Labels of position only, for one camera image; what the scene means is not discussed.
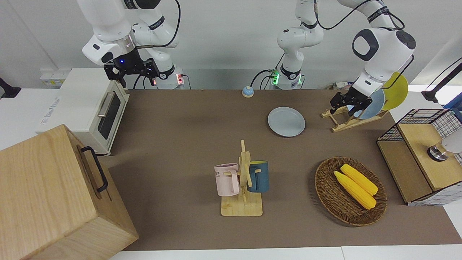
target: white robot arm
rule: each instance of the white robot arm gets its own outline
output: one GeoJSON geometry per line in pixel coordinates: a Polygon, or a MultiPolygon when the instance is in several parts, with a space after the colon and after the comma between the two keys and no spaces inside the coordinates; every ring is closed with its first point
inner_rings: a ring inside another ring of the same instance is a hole
{"type": "Polygon", "coordinates": [[[278,35],[278,45],[284,50],[284,57],[273,85],[280,89],[294,89],[298,86],[304,61],[300,49],[315,46],[324,38],[324,31],[317,24],[313,5],[313,0],[297,0],[295,15],[302,24],[283,30],[278,35]]]}
{"type": "Polygon", "coordinates": [[[371,29],[360,31],[353,40],[353,52],[366,61],[363,71],[348,93],[337,93],[330,101],[331,113],[353,105],[352,115],[364,110],[372,102],[370,96],[387,82],[411,57],[416,47],[414,38],[397,28],[388,8],[381,0],[338,0],[344,6],[357,8],[371,24],[371,29]]]}
{"type": "Polygon", "coordinates": [[[173,64],[169,51],[160,49],[178,45],[177,31],[156,9],[160,0],[77,2],[94,32],[82,51],[92,62],[104,65],[110,80],[117,80],[125,87],[124,75],[138,74],[149,78],[151,85],[159,77],[158,84],[164,88],[176,88],[182,84],[179,69],[173,64]],[[142,22],[132,27],[125,16],[125,9],[139,9],[138,16],[142,22]],[[148,53],[152,58],[143,61],[138,49],[146,47],[150,48],[148,53]]]}

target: wooden cabinet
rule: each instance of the wooden cabinet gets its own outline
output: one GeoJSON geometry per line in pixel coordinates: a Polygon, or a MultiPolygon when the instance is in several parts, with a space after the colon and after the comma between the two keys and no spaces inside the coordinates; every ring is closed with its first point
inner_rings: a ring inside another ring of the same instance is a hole
{"type": "Polygon", "coordinates": [[[398,124],[403,141],[378,141],[404,202],[441,205],[462,198],[462,167],[454,157],[432,160],[427,149],[441,141],[432,124],[398,124]]]}
{"type": "Polygon", "coordinates": [[[82,148],[61,125],[0,151],[0,259],[106,260],[138,239],[107,168],[82,148]]]}

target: blue mug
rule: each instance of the blue mug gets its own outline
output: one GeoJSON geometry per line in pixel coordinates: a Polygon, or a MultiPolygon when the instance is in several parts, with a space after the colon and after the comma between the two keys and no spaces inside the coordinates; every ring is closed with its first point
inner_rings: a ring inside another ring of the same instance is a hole
{"type": "Polygon", "coordinates": [[[249,192],[263,193],[269,190],[269,173],[267,161],[251,161],[250,162],[250,179],[252,187],[247,184],[249,192]]]}

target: yellow corn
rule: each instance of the yellow corn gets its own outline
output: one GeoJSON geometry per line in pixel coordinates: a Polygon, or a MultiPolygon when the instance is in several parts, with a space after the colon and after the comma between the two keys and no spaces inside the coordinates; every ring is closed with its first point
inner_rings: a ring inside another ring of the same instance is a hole
{"type": "Polygon", "coordinates": [[[334,174],[337,177],[338,182],[345,188],[345,190],[365,209],[370,210],[376,206],[377,201],[363,188],[356,184],[356,182],[354,182],[348,176],[337,171],[334,171],[334,174]]]}
{"type": "Polygon", "coordinates": [[[367,193],[374,196],[377,194],[378,188],[375,184],[372,183],[366,176],[358,172],[355,168],[351,167],[349,164],[344,164],[340,170],[350,177],[354,182],[356,182],[361,188],[363,188],[367,193]]]}

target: wicker basket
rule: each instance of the wicker basket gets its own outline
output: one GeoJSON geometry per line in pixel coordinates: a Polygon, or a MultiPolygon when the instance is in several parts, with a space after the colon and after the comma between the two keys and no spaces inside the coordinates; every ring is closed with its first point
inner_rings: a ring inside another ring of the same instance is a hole
{"type": "Polygon", "coordinates": [[[377,222],[387,208],[387,194],[377,175],[364,164],[348,157],[334,157],[322,162],[316,170],[315,187],[324,207],[336,218],[353,226],[366,226],[377,222]],[[378,192],[374,195],[377,201],[375,208],[366,210],[339,184],[334,171],[341,172],[340,167],[345,163],[377,185],[378,192]]]}

